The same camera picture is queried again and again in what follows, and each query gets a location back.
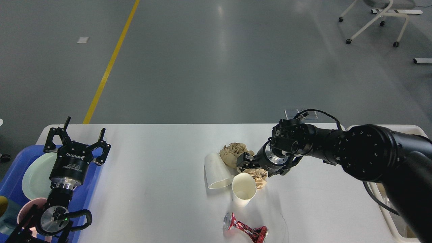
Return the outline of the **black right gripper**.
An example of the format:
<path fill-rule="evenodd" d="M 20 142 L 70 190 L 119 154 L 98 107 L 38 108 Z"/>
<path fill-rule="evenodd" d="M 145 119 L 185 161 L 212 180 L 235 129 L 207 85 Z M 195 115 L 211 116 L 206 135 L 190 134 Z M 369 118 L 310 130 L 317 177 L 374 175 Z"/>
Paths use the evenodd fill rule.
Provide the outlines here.
<path fill-rule="evenodd" d="M 249 152 L 243 152 L 236 160 L 236 167 L 241 172 L 246 169 L 264 169 L 268 172 L 268 177 L 284 176 L 296 165 L 297 158 L 294 155 L 277 154 L 270 146 L 270 142 L 266 142 L 257 154 L 252 155 Z"/>

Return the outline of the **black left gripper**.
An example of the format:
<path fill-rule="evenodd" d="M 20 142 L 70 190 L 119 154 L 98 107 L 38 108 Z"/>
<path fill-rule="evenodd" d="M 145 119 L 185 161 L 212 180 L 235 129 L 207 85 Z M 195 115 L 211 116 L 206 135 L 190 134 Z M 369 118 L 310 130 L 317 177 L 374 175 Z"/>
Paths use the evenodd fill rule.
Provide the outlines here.
<path fill-rule="evenodd" d="M 91 162 L 97 166 L 102 166 L 106 162 L 111 145 L 103 139 L 105 128 L 101 129 L 98 140 L 91 145 L 79 142 L 73 143 L 67 133 L 70 121 L 71 117 L 67 117 L 63 127 L 49 129 L 43 152 L 49 153 L 57 150 L 57 158 L 49 175 L 49 180 L 54 184 L 69 183 L 77 187 L 84 184 Z M 56 135 L 59 136 L 62 143 L 62 146 L 58 149 L 53 142 Z M 93 151 L 99 148 L 102 149 L 101 154 L 94 157 Z"/>

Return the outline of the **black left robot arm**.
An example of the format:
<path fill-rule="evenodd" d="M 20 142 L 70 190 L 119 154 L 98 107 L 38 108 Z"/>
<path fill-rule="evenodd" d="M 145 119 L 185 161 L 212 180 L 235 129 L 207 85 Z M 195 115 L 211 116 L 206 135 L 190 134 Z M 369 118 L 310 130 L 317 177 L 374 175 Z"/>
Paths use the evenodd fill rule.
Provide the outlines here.
<path fill-rule="evenodd" d="M 91 145 L 72 140 L 67 133 L 70 120 L 68 117 L 62 127 L 49 129 L 42 149 L 44 154 L 55 154 L 46 202 L 41 208 L 31 205 L 7 237 L 7 243 L 47 243 L 50 238 L 67 243 L 71 232 L 84 230 L 92 224 L 90 210 L 72 211 L 69 206 L 74 191 L 84 185 L 91 164 L 102 166 L 111 145 L 104 140 L 105 128 Z"/>

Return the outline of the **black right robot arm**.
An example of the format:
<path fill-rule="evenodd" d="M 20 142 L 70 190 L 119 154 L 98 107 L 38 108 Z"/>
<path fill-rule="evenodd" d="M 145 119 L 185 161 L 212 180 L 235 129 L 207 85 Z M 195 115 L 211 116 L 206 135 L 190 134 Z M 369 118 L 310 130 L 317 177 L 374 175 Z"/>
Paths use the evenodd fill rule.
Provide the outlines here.
<path fill-rule="evenodd" d="M 268 176 L 285 175 L 302 157 L 312 156 L 366 184 L 381 183 L 401 216 L 422 243 L 431 242 L 432 145 L 425 136 L 383 126 L 354 126 L 346 131 L 321 129 L 303 122 L 310 109 L 281 119 L 256 155 L 242 153 L 240 171 L 264 169 Z"/>

